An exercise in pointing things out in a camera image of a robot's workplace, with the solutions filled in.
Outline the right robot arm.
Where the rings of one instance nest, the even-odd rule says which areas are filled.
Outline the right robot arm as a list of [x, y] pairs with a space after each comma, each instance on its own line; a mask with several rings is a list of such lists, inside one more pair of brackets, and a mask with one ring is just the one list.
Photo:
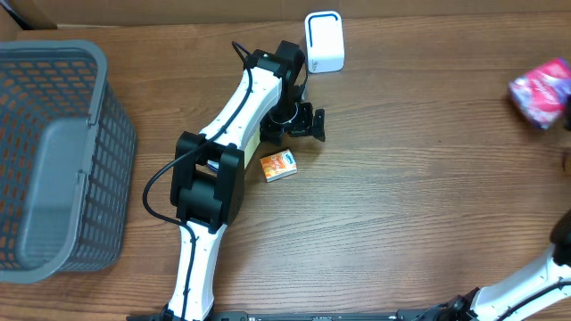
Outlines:
[[570, 296], [570, 214], [552, 228], [542, 256], [503, 281], [453, 302], [440, 320], [524, 320]]

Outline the red purple Carefree pad pack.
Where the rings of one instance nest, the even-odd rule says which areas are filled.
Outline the red purple Carefree pad pack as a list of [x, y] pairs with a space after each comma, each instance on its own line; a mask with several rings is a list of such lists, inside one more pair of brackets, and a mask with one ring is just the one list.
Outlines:
[[570, 100], [570, 65], [554, 58], [511, 81], [509, 92], [530, 123], [548, 129], [564, 115]]

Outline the orange tissue pack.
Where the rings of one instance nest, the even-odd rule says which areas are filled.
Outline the orange tissue pack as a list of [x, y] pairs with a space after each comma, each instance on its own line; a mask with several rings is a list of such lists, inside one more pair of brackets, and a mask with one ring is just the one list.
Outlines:
[[298, 171], [297, 162], [289, 149], [263, 157], [260, 162], [268, 183]]

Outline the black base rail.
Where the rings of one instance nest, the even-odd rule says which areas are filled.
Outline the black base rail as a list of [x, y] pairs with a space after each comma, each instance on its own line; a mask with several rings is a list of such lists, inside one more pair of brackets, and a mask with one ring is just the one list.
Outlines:
[[400, 309], [382, 314], [248, 314], [241, 311], [211, 312], [205, 321], [433, 321], [440, 320], [435, 309]]

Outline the grey plastic shopping basket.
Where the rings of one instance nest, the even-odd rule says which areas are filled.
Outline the grey plastic shopping basket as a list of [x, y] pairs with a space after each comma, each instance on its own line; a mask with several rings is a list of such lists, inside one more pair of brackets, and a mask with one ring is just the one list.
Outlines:
[[1, 279], [93, 272], [122, 250], [135, 126], [86, 40], [1, 45]]

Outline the yellow snack bag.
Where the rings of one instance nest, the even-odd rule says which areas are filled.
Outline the yellow snack bag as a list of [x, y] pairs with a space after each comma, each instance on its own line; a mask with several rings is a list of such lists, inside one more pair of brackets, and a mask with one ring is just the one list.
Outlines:
[[[260, 144], [260, 131], [256, 130], [252, 136], [252, 138], [249, 140], [248, 144], [246, 145], [245, 149], [244, 149], [244, 167], [247, 168], [253, 155], [255, 154], [256, 149], [258, 148], [259, 144]], [[212, 172], [217, 172], [219, 170], [219, 164], [213, 160], [209, 160], [207, 162], [207, 167], [208, 169], [210, 169]]]

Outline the white barcode scanner stand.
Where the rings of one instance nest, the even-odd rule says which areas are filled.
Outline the white barcode scanner stand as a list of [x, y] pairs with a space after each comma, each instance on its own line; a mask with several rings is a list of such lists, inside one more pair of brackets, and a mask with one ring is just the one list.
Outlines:
[[339, 71], [344, 66], [343, 22], [336, 11], [312, 12], [304, 20], [309, 72]]

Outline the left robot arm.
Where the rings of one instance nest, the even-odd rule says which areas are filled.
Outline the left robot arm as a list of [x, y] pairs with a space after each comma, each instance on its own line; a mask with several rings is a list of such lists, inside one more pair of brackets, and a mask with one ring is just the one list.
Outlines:
[[285, 135], [325, 141], [325, 112], [303, 100], [296, 82], [302, 48], [282, 41], [274, 53], [247, 53], [242, 79], [223, 110], [198, 134], [183, 133], [171, 165], [170, 202], [176, 209], [181, 251], [174, 293], [162, 320], [205, 320], [213, 303], [219, 247], [244, 199], [245, 171], [257, 145], [279, 145]]

